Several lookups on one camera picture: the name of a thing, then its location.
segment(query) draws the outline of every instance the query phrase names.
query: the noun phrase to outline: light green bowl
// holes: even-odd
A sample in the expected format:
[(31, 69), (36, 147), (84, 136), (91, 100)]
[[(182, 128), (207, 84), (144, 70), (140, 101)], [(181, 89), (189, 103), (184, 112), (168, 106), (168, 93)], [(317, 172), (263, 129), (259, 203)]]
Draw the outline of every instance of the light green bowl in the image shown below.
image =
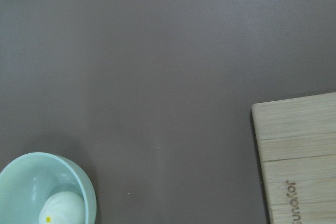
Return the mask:
[(95, 191), (77, 164), (43, 152), (18, 157), (0, 173), (0, 223), (38, 224), (46, 200), (61, 191), (80, 195), (85, 204), (85, 224), (94, 224)]

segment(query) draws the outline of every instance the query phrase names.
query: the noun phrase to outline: bowl rim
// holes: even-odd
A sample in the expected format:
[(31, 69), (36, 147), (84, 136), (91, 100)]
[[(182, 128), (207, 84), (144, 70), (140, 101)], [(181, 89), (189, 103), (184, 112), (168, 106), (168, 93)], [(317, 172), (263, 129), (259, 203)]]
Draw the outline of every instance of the bowl rim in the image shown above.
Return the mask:
[[(27, 153), (27, 154), (24, 154), (24, 155), (21, 155), (21, 156), (17, 157), (16, 159), (12, 160), (8, 165), (6, 165), (5, 168), (0, 172), (0, 180), (1, 180), (1, 177), (5, 174), (5, 172), (7, 170), (9, 170), (13, 164), (21, 161), (22, 159), (29, 158), (29, 157), (32, 157), (32, 156), (44, 156), (44, 157), (52, 158), (52, 159), (56, 160), (57, 162), (61, 163), (62, 165), (64, 165), (73, 174), (77, 183), (79, 184), (79, 187), (80, 187), (80, 190), (81, 190), (81, 193), (82, 193), (82, 196), (83, 196), (84, 206), (85, 206), (85, 224), (88, 224), (89, 223), (89, 202), (88, 202), (89, 199), (88, 199), (88, 196), (87, 196), (87, 192), (86, 192), (86, 190), (84, 188), (84, 185), (83, 185), (81, 179), (79, 178), (78, 174), (66, 162), (66, 160), (74, 163), (75, 165), (77, 165), (75, 162), (73, 162), (73, 161), (71, 161), (71, 160), (69, 160), (69, 159), (67, 159), (63, 156), (59, 156), (59, 155), (55, 155), (55, 154), (51, 154), (51, 153), (31, 152), (31, 153)], [(85, 171), (79, 165), (77, 165), (77, 166), (85, 173)]]

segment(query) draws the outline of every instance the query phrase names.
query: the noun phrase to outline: wood grain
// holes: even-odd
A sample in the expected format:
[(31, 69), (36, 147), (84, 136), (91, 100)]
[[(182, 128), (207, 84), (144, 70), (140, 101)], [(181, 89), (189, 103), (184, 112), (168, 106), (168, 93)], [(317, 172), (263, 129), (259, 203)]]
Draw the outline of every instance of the wood grain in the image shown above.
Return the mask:
[(336, 223), (336, 93), (252, 113), (271, 223)]

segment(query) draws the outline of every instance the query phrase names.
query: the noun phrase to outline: bowl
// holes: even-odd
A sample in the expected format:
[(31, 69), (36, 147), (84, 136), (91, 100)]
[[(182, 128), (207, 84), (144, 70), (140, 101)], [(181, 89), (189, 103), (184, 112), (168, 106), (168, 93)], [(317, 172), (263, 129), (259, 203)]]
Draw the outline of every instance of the bowl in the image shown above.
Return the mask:
[(0, 223), (39, 224), (47, 200), (61, 192), (78, 195), (83, 202), (83, 224), (94, 224), (95, 191), (77, 164), (43, 152), (18, 157), (0, 173)]

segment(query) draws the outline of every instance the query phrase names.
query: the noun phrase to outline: wooden board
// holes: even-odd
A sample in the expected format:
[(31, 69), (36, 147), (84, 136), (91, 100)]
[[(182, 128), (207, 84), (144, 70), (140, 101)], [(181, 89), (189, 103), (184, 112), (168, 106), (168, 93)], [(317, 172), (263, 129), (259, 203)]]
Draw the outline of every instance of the wooden board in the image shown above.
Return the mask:
[(335, 224), (336, 93), (252, 113), (271, 224)]

